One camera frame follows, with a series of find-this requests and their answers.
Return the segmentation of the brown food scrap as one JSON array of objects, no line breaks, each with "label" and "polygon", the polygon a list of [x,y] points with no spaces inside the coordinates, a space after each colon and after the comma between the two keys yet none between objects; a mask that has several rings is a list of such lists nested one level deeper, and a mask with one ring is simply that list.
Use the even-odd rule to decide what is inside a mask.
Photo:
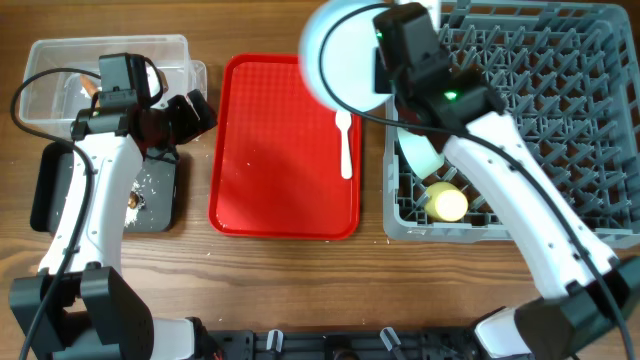
[{"label": "brown food scrap", "polygon": [[130,209],[139,209],[144,205],[144,198],[136,191],[131,191],[128,198],[128,207]]}]

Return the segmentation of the orange carrot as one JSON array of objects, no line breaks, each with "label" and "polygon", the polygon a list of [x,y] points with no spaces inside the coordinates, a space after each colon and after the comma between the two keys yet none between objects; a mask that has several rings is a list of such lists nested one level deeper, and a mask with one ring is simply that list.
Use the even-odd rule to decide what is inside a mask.
[{"label": "orange carrot", "polygon": [[79,79],[83,91],[89,99],[92,99],[100,91],[100,88],[88,76],[80,75]]}]

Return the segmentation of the white rice pile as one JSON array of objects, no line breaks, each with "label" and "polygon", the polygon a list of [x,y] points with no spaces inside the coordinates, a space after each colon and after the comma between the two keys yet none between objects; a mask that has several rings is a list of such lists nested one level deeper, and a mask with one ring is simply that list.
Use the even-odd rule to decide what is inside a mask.
[{"label": "white rice pile", "polygon": [[141,185],[137,180],[133,182],[131,191],[136,191],[142,195],[142,197],[144,198],[144,205],[139,209],[130,209],[127,205],[125,222],[124,222],[124,227],[126,229],[132,228],[134,225],[138,224],[142,219],[142,214],[148,210],[146,200],[143,194],[144,187],[145,185]]}]

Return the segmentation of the white plastic spoon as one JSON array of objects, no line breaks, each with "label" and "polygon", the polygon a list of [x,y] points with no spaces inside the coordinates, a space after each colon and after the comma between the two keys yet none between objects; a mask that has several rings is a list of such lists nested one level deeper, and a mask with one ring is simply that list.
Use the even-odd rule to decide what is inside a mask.
[{"label": "white plastic spoon", "polygon": [[351,115],[348,112],[337,111],[335,124],[340,132],[340,173],[343,179],[349,180],[353,176],[353,165],[350,153],[349,130],[352,124]]}]

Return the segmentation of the light blue plate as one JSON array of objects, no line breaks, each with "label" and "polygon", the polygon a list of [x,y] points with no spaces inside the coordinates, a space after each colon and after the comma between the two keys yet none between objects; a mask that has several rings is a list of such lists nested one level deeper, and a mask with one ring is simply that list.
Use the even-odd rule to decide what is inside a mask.
[{"label": "light blue plate", "polygon": [[330,97],[324,83],[340,100],[362,112],[377,108],[389,98],[374,91],[378,41],[373,18],[383,10],[365,11],[330,29],[345,15],[376,2],[328,1],[315,10],[302,31],[298,53],[304,83],[320,104],[333,111],[341,106]]}]

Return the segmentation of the green bowl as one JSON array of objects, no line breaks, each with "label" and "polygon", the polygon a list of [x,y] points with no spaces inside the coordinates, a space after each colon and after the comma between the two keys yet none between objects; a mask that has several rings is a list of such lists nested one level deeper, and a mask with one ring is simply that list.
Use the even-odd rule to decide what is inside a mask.
[{"label": "green bowl", "polygon": [[444,165],[444,156],[425,136],[398,128],[397,138],[410,169],[419,179],[424,180]]}]

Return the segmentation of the yellow cup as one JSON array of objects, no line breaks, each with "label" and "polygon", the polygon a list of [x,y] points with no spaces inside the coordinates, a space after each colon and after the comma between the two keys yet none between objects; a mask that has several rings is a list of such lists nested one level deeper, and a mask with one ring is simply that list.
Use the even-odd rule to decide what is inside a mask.
[{"label": "yellow cup", "polygon": [[437,182],[426,188],[427,202],[424,209],[438,221],[455,222],[467,213],[466,196],[449,182]]}]

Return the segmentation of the white tissue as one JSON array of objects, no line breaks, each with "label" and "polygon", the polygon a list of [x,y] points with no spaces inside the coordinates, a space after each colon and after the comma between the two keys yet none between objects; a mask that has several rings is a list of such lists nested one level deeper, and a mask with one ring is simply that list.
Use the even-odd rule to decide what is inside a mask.
[{"label": "white tissue", "polygon": [[[164,74],[162,72],[159,72],[159,75],[157,75],[155,70],[151,66],[147,65],[146,66],[146,73],[147,73],[147,80],[148,80],[148,84],[149,84],[149,89],[150,89],[150,94],[151,95],[157,95],[158,93],[164,94],[168,90],[166,77],[164,76]],[[98,85],[98,82],[95,79],[92,79],[92,78],[90,78],[90,79],[100,88],[100,91],[101,91],[102,87]],[[86,94],[84,93],[82,85],[81,85],[80,92],[87,99],[89,99],[86,96]]]}]

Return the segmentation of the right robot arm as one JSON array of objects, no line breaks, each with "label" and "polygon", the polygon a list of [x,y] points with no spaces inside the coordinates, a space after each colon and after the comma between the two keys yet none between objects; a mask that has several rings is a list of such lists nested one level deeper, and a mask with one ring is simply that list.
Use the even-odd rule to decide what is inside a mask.
[{"label": "right robot arm", "polygon": [[451,72],[424,6],[387,6],[373,26],[399,126],[441,136],[442,154],[507,228],[539,292],[537,300],[475,326],[484,351],[493,358],[567,359],[624,328],[639,303],[638,258],[617,257],[578,217],[479,72]]}]

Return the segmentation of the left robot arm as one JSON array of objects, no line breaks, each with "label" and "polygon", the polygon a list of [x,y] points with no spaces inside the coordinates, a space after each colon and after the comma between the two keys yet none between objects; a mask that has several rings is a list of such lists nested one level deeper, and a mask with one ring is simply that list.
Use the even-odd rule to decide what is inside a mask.
[{"label": "left robot arm", "polygon": [[126,206],[145,160],[177,163],[177,147],[216,125],[199,91],[171,98],[148,79],[142,55],[99,59],[101,88],[67,137],[73,174],[61,220],[37,273],[16,279],[10,308],[40,359],[219,359],[223,350],[201,320],[154,317],[121,274]]}]

